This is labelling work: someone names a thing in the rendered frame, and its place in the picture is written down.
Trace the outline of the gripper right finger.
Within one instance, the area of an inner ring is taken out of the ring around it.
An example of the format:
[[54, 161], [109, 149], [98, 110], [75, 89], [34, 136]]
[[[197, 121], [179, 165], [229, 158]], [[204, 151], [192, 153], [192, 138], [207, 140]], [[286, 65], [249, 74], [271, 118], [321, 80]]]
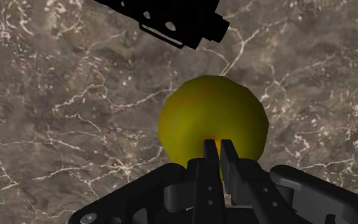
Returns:
[[221, 141], [221, 170], [236, 205], [250, 205], [260, 224], [358, 224], [358, 194], [288, 165], [264, 171]]

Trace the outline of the yellow-green apple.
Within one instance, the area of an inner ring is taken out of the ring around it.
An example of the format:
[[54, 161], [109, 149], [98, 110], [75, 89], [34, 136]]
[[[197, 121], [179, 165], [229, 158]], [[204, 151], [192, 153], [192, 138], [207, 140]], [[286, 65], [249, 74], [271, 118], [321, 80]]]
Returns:
[[224, 76], [199, 76], [171, 94], [158, 118], [158, 138], [169, 159], [183, 166], [203, 157], [203, 142], [232, 141], [240, 158], [259, 160], [269, 121], [260, 100]]

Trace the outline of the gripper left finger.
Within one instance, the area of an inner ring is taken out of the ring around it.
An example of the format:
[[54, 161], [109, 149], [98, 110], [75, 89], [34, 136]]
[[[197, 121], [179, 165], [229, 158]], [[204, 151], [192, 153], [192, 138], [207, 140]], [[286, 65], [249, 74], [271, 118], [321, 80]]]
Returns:
[[186, 167], [165, 164], [71, 215], [67, 224], [226, 224], [214, 140]]

